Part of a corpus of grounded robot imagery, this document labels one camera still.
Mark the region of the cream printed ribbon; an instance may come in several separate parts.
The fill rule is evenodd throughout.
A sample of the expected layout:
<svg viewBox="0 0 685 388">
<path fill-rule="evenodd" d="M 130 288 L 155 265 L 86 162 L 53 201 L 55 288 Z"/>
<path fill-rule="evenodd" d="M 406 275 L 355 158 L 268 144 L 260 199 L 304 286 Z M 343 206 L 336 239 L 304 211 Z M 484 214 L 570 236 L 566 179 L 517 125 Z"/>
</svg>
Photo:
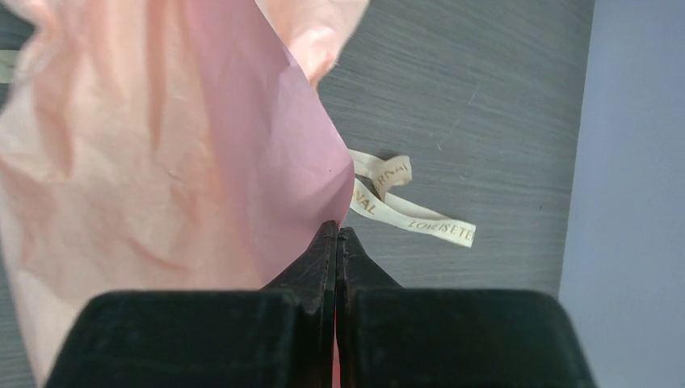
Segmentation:
<svg viewBox="0 0 685 388">
<path fill-rule="evenodd" d="M 368 188 L 360 179 L 355 180 L 350 210 L 411 233 L 429 235 L 461 247 L 473 246 L 477 232 L 473 223 L 438 213 L 390 192 L 391 188 L 405 186 L 413 179 L 407 155 L 382 159 L 357 150 L 350 150 L 349 154 L 355 173 L 372 181 L 372 187 Z"/>
</svg>

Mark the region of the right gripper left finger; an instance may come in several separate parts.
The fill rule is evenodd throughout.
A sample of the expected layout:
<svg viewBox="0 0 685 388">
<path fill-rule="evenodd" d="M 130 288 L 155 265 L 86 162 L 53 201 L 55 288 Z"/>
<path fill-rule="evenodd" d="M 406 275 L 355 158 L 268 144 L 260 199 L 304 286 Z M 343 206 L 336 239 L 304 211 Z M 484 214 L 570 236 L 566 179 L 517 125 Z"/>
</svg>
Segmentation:
<svg viewBox="0 0 685 388">
<path fill-rule="evenodd" d="M 49 387 L 329 387 L 338 227 L 256 291 L 115 291 L 73 324 Z"/>
</svg>

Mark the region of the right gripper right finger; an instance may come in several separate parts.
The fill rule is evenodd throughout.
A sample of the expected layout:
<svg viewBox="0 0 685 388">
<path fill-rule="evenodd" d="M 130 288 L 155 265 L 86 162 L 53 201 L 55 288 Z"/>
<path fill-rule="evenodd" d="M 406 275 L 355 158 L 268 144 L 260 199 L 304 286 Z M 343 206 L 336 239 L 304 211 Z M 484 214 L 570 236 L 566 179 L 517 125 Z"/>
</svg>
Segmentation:
<svg viewBox="0 0 685 388">
<path fill-rule="evenodd" d="M 338 236 L 343 387 L 592 387 L 573 325 L 546 293 L 400 286 L 354 230 Z"/>
</svg>

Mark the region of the pink paper bouquet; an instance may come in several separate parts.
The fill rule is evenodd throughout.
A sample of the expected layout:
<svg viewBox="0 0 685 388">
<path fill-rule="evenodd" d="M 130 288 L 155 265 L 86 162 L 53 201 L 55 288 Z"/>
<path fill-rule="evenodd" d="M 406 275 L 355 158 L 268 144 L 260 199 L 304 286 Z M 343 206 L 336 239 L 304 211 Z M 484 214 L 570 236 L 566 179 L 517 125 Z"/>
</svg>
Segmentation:
<svg viewBox="0 0 685 388">
<path fill-rule="evenodd" d="M 114 289 L 258 289 L 351 202 L 318 97 L 365 1 L 9 1 L 1 240 L 44 384 Z"/>
</svg>

